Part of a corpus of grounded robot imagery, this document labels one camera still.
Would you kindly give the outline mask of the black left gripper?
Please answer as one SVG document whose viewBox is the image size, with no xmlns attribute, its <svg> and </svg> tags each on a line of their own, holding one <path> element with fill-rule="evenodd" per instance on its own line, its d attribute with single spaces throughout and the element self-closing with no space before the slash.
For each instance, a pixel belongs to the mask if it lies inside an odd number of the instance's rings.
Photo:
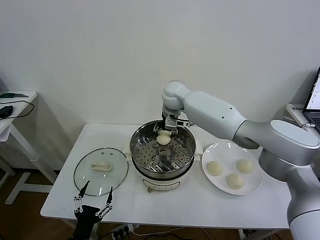
<svg viewBox="0 0 320 240">
<path fill-rule="evenodd" d="M 74 215 L 77 219 L 77 224 L 71 237 L 72 240 L 89 240 L 94 225 L 100 222 L 101 219 L 113 208 L 113 187 L 110 188 L 105 206 L 101 210 L 98 207 L 82 205 L 82 199 L 86 193 L 89 183 L 90 181 L 88 180 L 80 189 L 78 195 L 73 198 L 75 202 Z"/>
</svg>

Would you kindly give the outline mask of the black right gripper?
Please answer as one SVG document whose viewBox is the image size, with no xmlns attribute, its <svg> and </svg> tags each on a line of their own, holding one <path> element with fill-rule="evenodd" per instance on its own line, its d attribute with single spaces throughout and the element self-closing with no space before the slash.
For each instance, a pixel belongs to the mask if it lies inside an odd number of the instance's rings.
<svg viewBox="0 0 320 240">
<path fill-rule="evenodd" d="M 161 116 L 162 116 L 163 123 L 165 124 L 167 114 L 165 112 L 162 112 Z M 153 132 L 158 133 L 160 130 L 161 130 L 160 124 L 156 123 L 154 125 L 154 127 L 153 127 Z M 171 127 L 170 130 L 171 130 L 173 135 L 177 135 L 178 134 L 178 128 L 177 127 Z"/>
</svg>

